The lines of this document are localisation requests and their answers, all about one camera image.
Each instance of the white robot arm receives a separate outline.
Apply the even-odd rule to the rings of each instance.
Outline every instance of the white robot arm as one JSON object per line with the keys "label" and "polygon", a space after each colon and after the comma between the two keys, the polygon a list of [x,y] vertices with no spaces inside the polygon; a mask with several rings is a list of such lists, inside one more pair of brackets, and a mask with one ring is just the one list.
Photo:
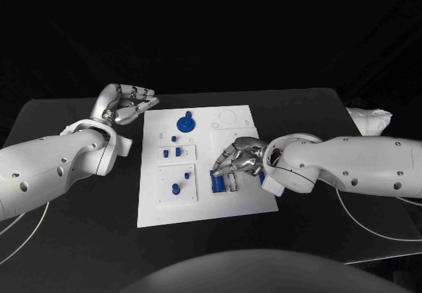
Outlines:
{"label": "white robot arm", "polygon": [[[220,167],[232,154],[232,163]],[[238,138],[216,160],[214,176],[235,171],[256,176],[262,168],[262,188],[276,196],[284,188],[310,193],[323,180],[341,191],[422,198],[422,146],[415,140],[344,136],[323,142],[310,134],[291,134],[266,144]]]}
{"label": "white robot arm", "polygon": [[0,150],[0,221],[23,214],[66,193],[92,174],[105,176],[117,155],[127,156],[132,141],[117,135],[112,123],[131,123],[158,99],[154,91],[109,84],[89,119],[75,122],[59,136],[40,137]]}

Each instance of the black table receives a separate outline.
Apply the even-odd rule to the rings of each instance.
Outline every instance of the black table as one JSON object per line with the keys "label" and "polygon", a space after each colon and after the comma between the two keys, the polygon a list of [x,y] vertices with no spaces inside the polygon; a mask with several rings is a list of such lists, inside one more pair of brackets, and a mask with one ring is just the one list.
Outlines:
{"label": "black table", "polygon": [[[359,136],[331,89],[161,95],[154,109],[248,104],[265,141],[291,133],[323,140]],[[6,147],[57,135],[89,116],[95,98],[33,99],[19,114]],[[422,252],[420,242],[386,240],[347,216],[335,190],[318,182],[311,194],[285,190],[279,212],[137,228],[142,117],[118,134],[134,140],[112,172],[78,181],[50,202],[45,221],[19,253],[0,266],[4,292],[117,292],[160,268],[225,250],[276,248],[350,263]],[[341,195],[357,220],[390,237],[420,238],[395,198]],[[45,207],[0,237],[0,261],[27,238]],[[0,230],[11,220],[0,223]]]}

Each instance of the white cloth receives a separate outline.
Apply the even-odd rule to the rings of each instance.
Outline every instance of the white cloth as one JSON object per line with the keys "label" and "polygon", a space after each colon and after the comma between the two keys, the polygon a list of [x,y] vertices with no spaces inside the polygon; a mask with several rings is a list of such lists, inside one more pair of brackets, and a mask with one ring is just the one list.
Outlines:
{"label": "white cloth", "polygon": [[359,108],[346,108],[354,124],[363,136],[380,136],[384,128],[389,126],[392,113],[380,109],[361,110]]}

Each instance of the white cable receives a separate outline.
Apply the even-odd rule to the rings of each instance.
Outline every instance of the white cable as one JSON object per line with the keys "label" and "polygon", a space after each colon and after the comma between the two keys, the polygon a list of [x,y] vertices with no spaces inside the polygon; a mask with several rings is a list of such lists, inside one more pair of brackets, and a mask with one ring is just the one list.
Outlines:
{"label": "white cable", "polygon": [[341,197],[340,197],[340,194],[338,194],[338,189],[335,188],[335,191],[337,191],[337,196],[338,196],[338,199],[340,199],[340,203],[341,203],[341,205],[343,205],[343,208],[344,208],[344,210],[346,210],[346,212],[347,212],[347,214],[348,214],[348,216],[350,216],[350,218],[353,219],[353,221],[371,233],[371,234],[374,234],[376,236],[380,236],[382,238],[386,238],[386,239],[389,239],[389,240],[396,240],[396,241],[405,241],[405,242],[420,242],[422,241],[422,239],[400,239],[400,238],[392,238],[392,237],[387,237],[387,236],[383,236],[382,234],[379,234],[377,232],[373,232],[356,219],[354,219],[354,217],[351,216],[351,214],[350,214],[350,212],[348,212],[348,210],[347,210],[347,208],[346,208],[346,206],[344,206],[344,203],[343,203],[343,201],[341,201]]}
{"label": "white cable", "polygon": [[24,216],[24,213],[16,218],[11,224],[3,229],[3,231],[0,232],[0,235],[11,228],[11,226],[17,223],[17,221],[20,220],[23,216]]}
{"label": "white cable", "polygon": [[406,200],[406,199],[403,199],[403,198],[400,198],[400,197],[396,197],[399,200],[403,200],[406,203],[412,203],[412,204],[415,204],[416,206],[422,206],[422,203],[415,203],[412,200]]}
{"label": "white cable", "polygon": [[45,219],[45,215],[46,215],[46,209],[45,209],[45,213],[42,214],[42,218],[37,222],[37,226],[34,227],[33,232],[30,233],[30,236],[26,238],[23,244],[17,247],[17,249],[13,251],[11,255],[0,262],[0,265],[13,257],[13,255],[16,254],[16,252],[19,252],[20,248],[24,246],[24,244],[27,243],[29,239],[32,238],[34,232],[37,231],[37,227],[42,224],[42,220]]}

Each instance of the white board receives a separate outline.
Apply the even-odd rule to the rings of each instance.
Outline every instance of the white board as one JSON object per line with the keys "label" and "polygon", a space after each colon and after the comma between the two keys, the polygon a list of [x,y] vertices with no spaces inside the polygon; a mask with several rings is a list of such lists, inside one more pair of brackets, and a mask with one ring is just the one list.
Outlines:
{"label": "white board", "polygon": [[[177,120],[187,110],[196,127],[183,133]],[[262,190],[259,178],[243,172],[235,173],[236,191],[230,191],[225,176],[226,192],[212,192],[209,171],[222,150],[242,136],[258,138],[249,106],[145,111],[138,227],[278,211],[274,195]],[[173,154],[177,147],[180,157]],[[168,160],[161,157],[164,150]],[[193,171],[186,179],[189,167]],[[174,183],[180,185],[177,195],[171,190]]]}

